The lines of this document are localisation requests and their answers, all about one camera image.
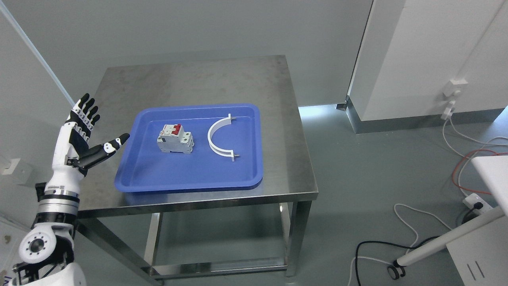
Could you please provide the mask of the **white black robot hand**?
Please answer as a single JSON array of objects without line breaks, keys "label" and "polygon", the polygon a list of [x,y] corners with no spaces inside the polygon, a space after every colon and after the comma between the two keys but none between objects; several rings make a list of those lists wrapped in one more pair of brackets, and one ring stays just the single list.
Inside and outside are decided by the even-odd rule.
[{"label": "white black robot hand", "polygon": [[129,133],[124,133],[91,148],[89,140],[99,119],[95,99],[88,93],[84,94],[60,129],[52,161],[54,173],[85,177],[89,169],[112,157],[129,139]]}]

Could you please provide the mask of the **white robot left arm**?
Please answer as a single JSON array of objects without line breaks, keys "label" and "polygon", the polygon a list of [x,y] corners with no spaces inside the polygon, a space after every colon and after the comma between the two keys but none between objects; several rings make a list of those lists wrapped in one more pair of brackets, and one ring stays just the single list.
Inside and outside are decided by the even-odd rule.
[{"label": "white robot left arm", "polygon": [[21,262],[13,266],[9,286],[85,286],[74,256],[74,231],[81,174],[55,173],[36,184],[38,210],[31,231],[21,240]]}]

